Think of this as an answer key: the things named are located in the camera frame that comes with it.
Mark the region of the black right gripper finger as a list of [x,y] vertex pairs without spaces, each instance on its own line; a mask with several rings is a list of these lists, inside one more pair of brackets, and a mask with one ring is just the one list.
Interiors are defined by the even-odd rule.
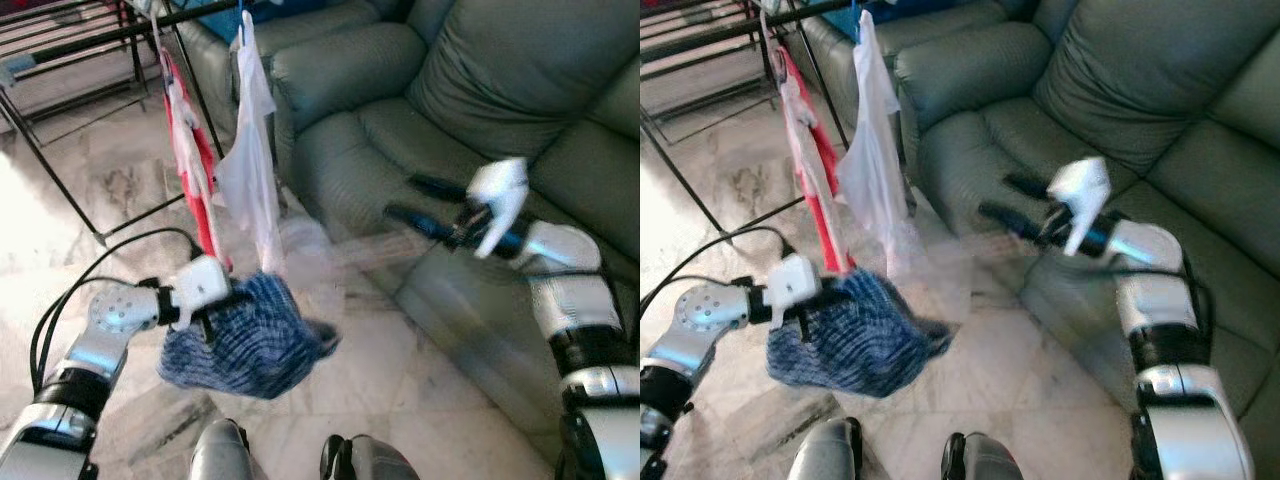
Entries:
[[442,242],[448,248],[458,248],[465,244],[466,234],[461,212],[454,214],[448,221],[442,221],[420,209],[403,204],[389,204],[384,207],[384,215],[390,220],[406,224],[429,241]]
[[978,212],[1004,227],[1015,237],[1033,244],[1048,244],[1051,234],[1046,229],[1047,218],[1032,218],[1002,204],[982,202]]
[[419,193],[443,202],[465,204],[468,201],[468,191],[465,186],[444,178],[413,174],[408,178],[408,184]]
[[1029,198],[1036,198],[1038,201],[1051,200],[1050,183],[1036,175],[1014,172],[1006,174],[1002,183]]

